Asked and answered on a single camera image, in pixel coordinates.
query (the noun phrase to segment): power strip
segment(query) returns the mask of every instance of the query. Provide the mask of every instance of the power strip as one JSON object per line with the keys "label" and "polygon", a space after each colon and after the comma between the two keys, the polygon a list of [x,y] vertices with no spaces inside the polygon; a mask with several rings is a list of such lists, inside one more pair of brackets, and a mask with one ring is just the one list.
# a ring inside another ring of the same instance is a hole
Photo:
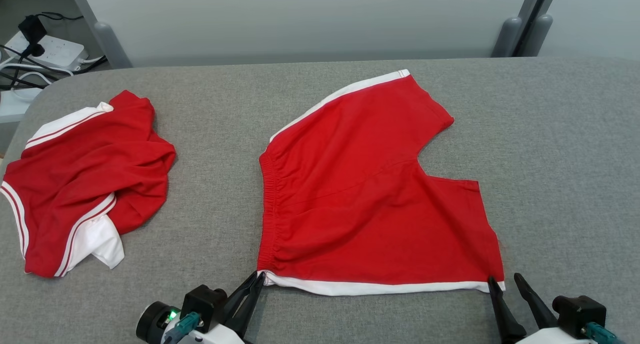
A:
{"label": "power strip", "polygon": [[[70,71],[77,71],[80,69],[82,60],[87,59],[88,54],[85,50],[85,46],[82,44],[51,37],[50,35],[45,35],[41,40],[39,40],[38,44],[44,48],[44,54],[38,57],[30,55],[29,59],[47,67],[58,67],[68,69]],[[29,42],[22,32],[16,33],[16,35],[14,35],[6,44],[7,47],[20,53],[22,53],[28,45]],[[6,52],[8,52],[10,57],[18,56],[16,53],[10,51]]]}

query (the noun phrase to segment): hem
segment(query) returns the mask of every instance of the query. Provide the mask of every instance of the hem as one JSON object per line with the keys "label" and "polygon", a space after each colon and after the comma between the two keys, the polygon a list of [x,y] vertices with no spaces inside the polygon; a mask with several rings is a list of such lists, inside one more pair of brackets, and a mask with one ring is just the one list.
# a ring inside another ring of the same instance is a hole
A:
{"label": "hem", "polygon": [[73,248],[74,238],[76,237],[78,228],[84,223],[86,223],[87,221],[90,221],[91,219],[94,219],[99,215],[107,214],[115,205],[116,205],[116,196],[115,196],[115,193],[112,192],[107,196],[107,198],[105,198],[98,205],[96,205],[94,209],[84,214],[82,217],[80,217],[80,219],[77,220],[77,222],[75,222],[75,224],[73,225],[73,227],[69,232],[69,236],[66,239],[66,247],[64,249],[64,255],[62,256],[60,267],[58,267],[57,271],[54,274],[55,277],[64,276],[68,271],[70,271],[69,263],[71,260],[71,250]]}
{"label": "hem", "polygon": [[272,268],[272,263],[274,262],[276,189],[274,163],[266,152],[260,156],[259,160],[260,168],[262,169],[264,205],[262,239],[260,239],[260,249],[258,251],[258,270],[260,271]]}
{"label": "hem", "polygon": [[374,78],[369,78],[369,79],[366,79],[366,80],[361,80],[359,82],[355,82],[355,83],[352,83],[350,85],[347,85],[346,87],[343,87],[342,89],[339,89],[336,92],[333,92],[332,94],[329,94],[329,96],[327,96],[325,99],[320,101],[320,103],[314,105],[309,110],[307,110],[307,112],[304,112],[304,114],[302,114],[300,117],[297,117],[296,119],[291,121],[289,124],[287,124],[286,126],[282,127],[281,130],[279,130],[278,132],[276,132],[276,134],[272,135],[271,138],[269,138],[269,143],[271,143],[274,140],[274,138],[277,135],[279,135],[280,133],[282,133],[284,130],[286,130],[290,126],[293,126],[297,122],[302,121],[302,119],[304,119],[305,117],[310,116],[313,112],[316,112],[316,110],[322,108],[325,104],[329,103],[330,101],[336,100],[336,99],[340,98],[341,96],[344,96],[345,94],[357,92],[357,91],[360,91],[360,90],[368,88],[368,87],[373,87],[373,85],[390,82],[392,80],[396,80],[396,79],[400,79],[400,78],[405,78],[406,76],[409,76],[409,75],[410,75],[410,73],[409,73],[408,69],[401,69],[400,71],[387,73],[385,75],[377,76],[377,77],[374,77]]}
{"label": "hem", "polygon": [[[272,271],[265,272],[265,285],[293,287],[322,296],[369,296],[374,294],[403,294],[418,292],[442,292],[446,290],[476,289],[489,293],[489,284],[484,281],[458,281],[449,283],[418,283],[418,284],[377,284],[352,283],[342,281],[314,281],[299,280],[298,278],[281,277]],[[506,290],[505,282],[498,282],[500,289]]]}
{"label": "hem", "polygon": [[71,114],[67,114],[60,119],[56,119],[53,122],[46,123],[41,126],[36,134],[27,141],[27,145],[24,148],[26,150],[27,148],[37,146],[38,144],[60,137],[60,135],[76,128],[76,126],[89,121],[89,119],[111,112],[112,110],[114,110],[114,108],[108,103],[100,102],[96,108],[83,108]]}
{"label": "hem", "polygon": [[29,230],[25,222],[25,206],[23,205],[20,196],[14,188],[7,182],[2,182],[0,185],[0,192],[9,201],[9,205],[13,210],[13,216],[15,218],[15,224],[18,227],[18,240],[20,242],[20,253],[22,259],[25,259],[27,255],[27,248],[29,247]]}

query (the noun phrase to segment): red shorts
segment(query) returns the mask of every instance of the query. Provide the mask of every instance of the red shorts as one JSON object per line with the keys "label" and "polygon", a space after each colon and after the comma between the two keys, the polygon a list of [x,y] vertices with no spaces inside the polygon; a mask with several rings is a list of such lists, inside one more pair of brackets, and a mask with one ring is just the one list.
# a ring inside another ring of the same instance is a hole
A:
{"label": "red shorts", "polygon": [[418,154],[453,118],[406,69],[331,94],[260,156],[258,270],[327,296],[504,287],[478,183],[426,175]]}

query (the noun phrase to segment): floor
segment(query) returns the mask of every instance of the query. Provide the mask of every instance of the floor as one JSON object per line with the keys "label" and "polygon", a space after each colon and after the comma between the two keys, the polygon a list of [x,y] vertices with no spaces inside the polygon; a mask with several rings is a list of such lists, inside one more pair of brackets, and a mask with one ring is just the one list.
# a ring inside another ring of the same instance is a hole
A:
{"label": "floor", "polygon": [[[25,16],[42,11],[59,12],[71,17],[81,14],[74,0],[0,0],[0,18],[2,18],[0,20],[0,43],[7,43],[18,32],[18,24]],[[49,35],[84,44],[89,58],[103,54],[89,24],[84,19],[53,21],[44,17],[40,18]],[[101,69],[108,68],[108,66],[101,66]],[[0,83],[5,84],[6,81],[6,79],[0,78]],[[18,123],[0,124],[0,155],[6,153],[17,127]]]}

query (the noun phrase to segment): white striped trim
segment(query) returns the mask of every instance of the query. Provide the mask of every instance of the white striped trim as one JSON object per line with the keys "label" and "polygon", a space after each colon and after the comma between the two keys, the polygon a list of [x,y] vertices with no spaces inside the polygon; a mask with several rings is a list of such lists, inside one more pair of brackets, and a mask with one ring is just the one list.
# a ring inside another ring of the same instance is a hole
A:
{"label": "white striped trim", "polygon": [[53,122],[46,123],[27,141],[27,145],[24,148],[27,149],[37,146],[38,144],[60,137],[60,135],[67,133],[76,126],[89,121],[89,119],[111,112],[112,110],[114,110],[114,108],[110,106],[109,103],[101,101],[96,108],[82,108]]}
{"label": "white striped trim", "polygon": [[278,132],[276,132],[276,134],[271,136],[271,138],[269,139],[269,143],[271,143],[274,140],[276,135],[279,135],[282,131],[286,130],[290,126],[293,126],[297,122],[302,121],[302,119],[304,119],[304,117],[307,117],[307,116],[311,115],[313,112],[316,112],[316,110],[322,108],[323,105],[329,103],[332,100],[335,100],[338,97],[344,96],[345,94],[349,94],[349,93],[353,93],[353,92],[359,91],[361,89],[365,89],[365,88],[371,87],[373,85],[377,85],[377,84],[381,84],[381,83],[385,83],[385,82],[390,82],[392,80],[404,78],[405,76],[409,76],[409,75],[410,75],[410,73],[409,73],[409,71],[407,69],[401,69],[400,71],[395,71],[393,73],[388,73],[388,74],[385,74],[385,75],[377,76],[375,78],[361,80],[359,82],[355,82],[355,83],[352,83],[350,85],[347,85],[343,89],[339,89],[338,91],[333,92],[332,94],[329,94],[329,96],[327,96],[325,99],[320,101],[320,103],[318,103],[318,104],[314,105],[313,107],[311,107],[309,110],[307,110],[307,112],[304,112],[303,115],[301,115],[300,117],[297,117],[294,121],[292,121],[288,125],[282,127],[281,130],[279,130]]}
{"label": "white striped trim", "polygon": [[[322,296],[368,296],[370,294],[400,294],[418,292],[440,292],[456,289],[476,289],[489,293],[489,285],[484,281],[458,281],[452,283],[424,283],[424,284],[398,284],[386,285],[375,283],[350,283],[343,281],[315,281],[299,280],[297,278],[281,277],[272,271],[260,271],[266,273],[265,285],[279,285],[280,287],[293,287]],[[505,283],[498,282],[502,290]]]}
{"label": "white striped trim", "polygon": [[80,219],[75,222],[71,230],[69,231],[69,235],[66,239],[66,247],[64,248],[64,255],[62,256],[62,261],[60,262],[60,267],[55,272],[54,276],[64,276],[67,272],[67,267],[69,266],[69,256],[71,255],[71,245],[73,239],[76,235],[76,231],[80,225],[83,223],[97,217],[98,215],[106,214],[116,205],[116,196],[115,193],[111,193],[105,198],[100,204],[96,205],[94,209],[91,209],[89,212],[84,214]]}
{"label": "white striped trim", "polygon": [[4,196],[9,201],[11,205],[11,209],[13,210],[13,215],[15,216],[15,224],[18,227],[18,240],[20,240],[20,252],[22,253],[22,258],[25,258],[27,255],[27,248],[29,248],[29,230],[27,229],[27,224],[25,222],[25,206],[23,206],[23,202],[20,200],[20,196],[18,193],[9,185],[7,182],[2,182],[0,185],[0,192],[4,194]]}

